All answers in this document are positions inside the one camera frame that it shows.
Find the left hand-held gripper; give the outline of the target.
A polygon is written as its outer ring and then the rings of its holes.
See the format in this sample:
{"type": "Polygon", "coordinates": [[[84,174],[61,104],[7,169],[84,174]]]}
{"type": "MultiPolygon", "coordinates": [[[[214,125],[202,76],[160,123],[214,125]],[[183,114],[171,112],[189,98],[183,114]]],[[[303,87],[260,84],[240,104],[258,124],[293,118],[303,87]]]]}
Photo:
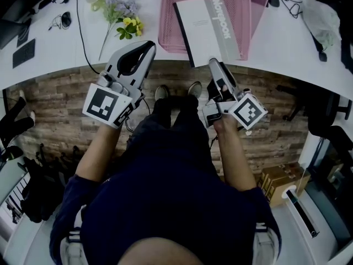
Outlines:
{"type": "Polygon", "coordinates": [[[115,51],[96,83],[89,87],[83,114],[115,129],[138,108],[141,84],[156,55],[152,41],[131,43],[115,51]]]}

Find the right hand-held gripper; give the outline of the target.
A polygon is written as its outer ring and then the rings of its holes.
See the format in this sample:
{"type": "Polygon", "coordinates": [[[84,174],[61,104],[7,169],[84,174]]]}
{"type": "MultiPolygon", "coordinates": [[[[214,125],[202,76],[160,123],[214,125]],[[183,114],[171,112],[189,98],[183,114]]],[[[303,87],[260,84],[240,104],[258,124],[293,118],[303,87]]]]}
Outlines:
{"type": "Polygon", "coordinates": [[[236,81],[223,62],[212,58],[208,66],[213,80],[207,86],[209,101],[202,109],[207,128],[223,114],[228,114],[234,117],[243,128],[249,130],[268,113],[250,89],[246,88],[238,94],[236,81]],[[228,87],[229,92],[222,92],[223,85],[228,87]],[[223,100],[222,96],[236,97],[235,100],[223,100]]]}

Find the white grey book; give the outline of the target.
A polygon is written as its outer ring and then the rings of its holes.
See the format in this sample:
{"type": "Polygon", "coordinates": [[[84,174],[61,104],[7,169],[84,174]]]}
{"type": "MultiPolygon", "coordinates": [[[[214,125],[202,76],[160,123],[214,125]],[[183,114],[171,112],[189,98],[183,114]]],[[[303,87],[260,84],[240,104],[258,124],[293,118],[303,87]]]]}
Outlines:
{"type": "Polygon", "coordinates": [[[192,67],[212,58],[231,64],[240,59],[233,25],[224,0],[184,0],[174,10],[192,67]]]}

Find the pink mesh tray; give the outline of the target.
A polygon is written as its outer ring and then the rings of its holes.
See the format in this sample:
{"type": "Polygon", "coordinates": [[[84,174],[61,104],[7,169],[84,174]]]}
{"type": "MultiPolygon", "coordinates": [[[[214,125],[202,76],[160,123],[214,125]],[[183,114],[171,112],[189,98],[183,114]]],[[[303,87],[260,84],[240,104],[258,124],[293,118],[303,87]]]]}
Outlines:
{"type": "MultiPolygon", "coordinates": [[[[158,41],[167,52],[186,53],[186,47],[174,10],[174,3],[184,0],[162,0],[158,41]]],[[[224,0],[240,51],[247,60],[251,38],[259,24],[268,0],[224,0]]]]}

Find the person's left forearm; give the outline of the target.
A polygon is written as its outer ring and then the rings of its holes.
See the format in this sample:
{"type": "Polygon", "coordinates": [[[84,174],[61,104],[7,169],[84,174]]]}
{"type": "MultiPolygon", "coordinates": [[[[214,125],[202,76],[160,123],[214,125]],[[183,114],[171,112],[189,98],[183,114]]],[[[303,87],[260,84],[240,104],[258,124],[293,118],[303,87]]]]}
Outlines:
{"type": "Polygon", "coordinates": [[[94,182],[101,182],[115,151],[121,127],[115,129],[101,124],[93,141],[80,160],[75,175],[94,182]]]}

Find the person's right forearm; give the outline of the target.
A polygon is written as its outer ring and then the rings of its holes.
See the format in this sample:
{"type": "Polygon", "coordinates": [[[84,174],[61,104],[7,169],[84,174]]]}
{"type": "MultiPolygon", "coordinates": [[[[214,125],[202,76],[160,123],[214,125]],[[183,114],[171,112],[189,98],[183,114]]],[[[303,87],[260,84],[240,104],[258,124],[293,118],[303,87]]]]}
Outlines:
{"type": "Polygon", "coordinates": [[[237,121],[229,114],[222,114],[213,126],[218,137],[225,181],[238,191],[256,187],[255,177],[248,165],[238,134],[237,121]]]}

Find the person's right shoe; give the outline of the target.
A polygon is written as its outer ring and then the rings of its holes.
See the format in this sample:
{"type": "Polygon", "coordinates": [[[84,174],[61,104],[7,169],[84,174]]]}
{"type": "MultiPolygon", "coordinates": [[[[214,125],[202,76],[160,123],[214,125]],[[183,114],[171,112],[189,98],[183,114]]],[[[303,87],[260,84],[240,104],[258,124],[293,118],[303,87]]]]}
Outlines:
{"type": "Polygon", "coordinates": [[[202,94],[202,84],[199,81],[194,82],[188,89],[188,96],[199,99],[202,94]]]}

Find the person's left shoe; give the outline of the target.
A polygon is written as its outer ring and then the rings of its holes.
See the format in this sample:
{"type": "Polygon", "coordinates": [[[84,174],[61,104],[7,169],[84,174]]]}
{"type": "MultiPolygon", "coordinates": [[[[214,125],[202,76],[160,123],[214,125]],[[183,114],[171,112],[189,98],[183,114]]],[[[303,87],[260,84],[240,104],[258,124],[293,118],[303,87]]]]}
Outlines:
{"type": "Polygon", "coordinates": [[[155,101],[169,98],[170,93],[166,85],[159,86],[155,91],[155,101]]]}

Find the black perforated pad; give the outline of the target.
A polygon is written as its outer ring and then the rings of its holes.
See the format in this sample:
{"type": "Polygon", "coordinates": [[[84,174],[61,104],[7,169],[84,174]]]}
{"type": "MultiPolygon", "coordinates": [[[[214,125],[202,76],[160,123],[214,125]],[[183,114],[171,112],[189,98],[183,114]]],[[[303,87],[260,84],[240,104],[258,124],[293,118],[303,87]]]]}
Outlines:
{"type": "Polygon", "coordinates": [[[35,56],[36,39],[32,39],[13,54],[13,68],[27,62],[35,56]]]}

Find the black office chair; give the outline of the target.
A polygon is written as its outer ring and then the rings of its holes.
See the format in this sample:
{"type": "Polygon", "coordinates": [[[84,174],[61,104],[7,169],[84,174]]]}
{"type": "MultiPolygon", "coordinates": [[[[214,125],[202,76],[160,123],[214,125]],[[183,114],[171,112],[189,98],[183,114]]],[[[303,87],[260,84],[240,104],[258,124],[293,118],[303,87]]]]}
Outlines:
{"type": "Polygon", "coordinates": [[[308,129],[312,135],[330,141],[341,159],[353,166],[353,141],[347,136],[343,128],[334,126],[333,122],[338,112],[345,114],[347,120],[350,116],[352,101],[346,107],[339,105],[340,95],[325,88],[309,83],[302,83],[297,88],[278,85],[276,89],[296,97],[297,106],[290,116],[284,116],[285,121],[291,121],[295,115],[304,109],[308,116],[308,129]]]}

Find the brown cardboard box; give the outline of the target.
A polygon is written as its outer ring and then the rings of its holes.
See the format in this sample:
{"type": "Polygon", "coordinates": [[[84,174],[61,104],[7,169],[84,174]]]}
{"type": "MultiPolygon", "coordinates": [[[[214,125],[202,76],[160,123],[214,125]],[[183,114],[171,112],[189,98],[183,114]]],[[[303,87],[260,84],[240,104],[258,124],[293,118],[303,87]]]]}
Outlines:
{"type": "Polygon", "coordinates": [[[271,208],[286,201],[284,195],[292,190],[297,196],[304,191],[311,175],[299,163],[289,163],[275,167],[264,168],[258,179],[258,187],[263,191],[271,208]]]}

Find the white plastic bag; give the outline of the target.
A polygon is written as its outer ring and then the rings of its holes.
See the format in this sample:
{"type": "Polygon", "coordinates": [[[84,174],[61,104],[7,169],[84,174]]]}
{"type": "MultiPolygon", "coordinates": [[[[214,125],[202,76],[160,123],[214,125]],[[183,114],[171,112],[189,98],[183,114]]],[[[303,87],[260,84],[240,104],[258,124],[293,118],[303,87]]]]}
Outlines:
{"type": "Polygon", "coordinates": [[[332,7],[316,0],[304,0],[302,15],[307,28],[324,48],[341,42],[340,18],[332,7]]]}

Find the person's navy shirt torso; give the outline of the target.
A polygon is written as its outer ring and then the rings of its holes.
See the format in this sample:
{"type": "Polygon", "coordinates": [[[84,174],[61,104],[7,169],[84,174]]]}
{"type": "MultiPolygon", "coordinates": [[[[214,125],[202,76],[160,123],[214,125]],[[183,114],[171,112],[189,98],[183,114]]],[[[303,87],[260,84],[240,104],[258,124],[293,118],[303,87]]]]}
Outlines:
{"type": "Polygon", "coordinates": [[[259,188],[238,191],[184,151],[138,152],[103,183],[72,177],[50,236],[56,264],[82,206],[90,265],[117,265],[133,243],[151,237],[186,247],[204,265],[251,265],[257,224],[279,233],[259,188]]]}

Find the black backpack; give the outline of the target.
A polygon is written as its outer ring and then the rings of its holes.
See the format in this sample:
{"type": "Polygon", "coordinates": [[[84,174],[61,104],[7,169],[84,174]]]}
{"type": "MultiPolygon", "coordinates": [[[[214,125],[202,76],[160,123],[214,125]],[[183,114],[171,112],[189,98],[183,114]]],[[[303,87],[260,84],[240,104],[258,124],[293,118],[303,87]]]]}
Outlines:
{"type": "Polygon", "coordinates": [[[73,146],[71,154],[61,153],[60,157],[48,161],[44,154],[44,145],[36,159],[24,157],[24,164],[19,165],[28,171],[29,182],[22,191],[20,207],[23,213],[34,223],[46,221],[61,204],[64,189],[74,175],[83,153],[73,146]]]}

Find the white tower appliance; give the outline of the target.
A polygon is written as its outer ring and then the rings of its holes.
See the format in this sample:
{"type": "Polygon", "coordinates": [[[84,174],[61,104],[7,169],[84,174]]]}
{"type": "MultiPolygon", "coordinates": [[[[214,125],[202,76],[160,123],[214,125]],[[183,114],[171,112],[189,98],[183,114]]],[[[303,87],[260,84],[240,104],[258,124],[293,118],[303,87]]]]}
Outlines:
{"type": "Polygon", "coordinates": [[[319,230],[312,217],[309,215],[308,211],[297,196],[296,189],[297,187],[295,185],[290,185],[282,192],[281,196],[283,199],[287,199],[290,202],[290,204],[294,207],[295,212],[303,221],[305,228],[309,232],[311,238],[315,238],[318,236],[319,230]]]}

